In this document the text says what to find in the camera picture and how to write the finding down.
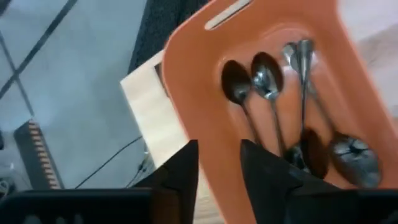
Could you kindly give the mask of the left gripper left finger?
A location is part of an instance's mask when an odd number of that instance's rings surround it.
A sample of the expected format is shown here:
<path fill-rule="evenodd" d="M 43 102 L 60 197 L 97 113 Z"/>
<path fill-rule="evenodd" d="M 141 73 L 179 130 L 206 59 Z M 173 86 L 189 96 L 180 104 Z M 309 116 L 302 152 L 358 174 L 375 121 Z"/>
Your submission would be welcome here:
<path fill-rule="evenodd" d="M 134 187 L 165 186 L 178 188 L 185 182 L 194 185 L 198 179 L 198 141 L 189 140 L 151 174 L 136 182 Z"/>

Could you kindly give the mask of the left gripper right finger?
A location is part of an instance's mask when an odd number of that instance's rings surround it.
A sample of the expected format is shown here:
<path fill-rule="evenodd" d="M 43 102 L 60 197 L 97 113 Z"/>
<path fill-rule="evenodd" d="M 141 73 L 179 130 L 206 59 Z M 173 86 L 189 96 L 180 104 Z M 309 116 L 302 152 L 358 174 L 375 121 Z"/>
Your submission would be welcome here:
<path fill-rule="evenodd" d="M 258 180 L 292 195 L 322 194 L 341 189 L 315 177 L 248 139 L 241 140 L 244 180 Z"/>

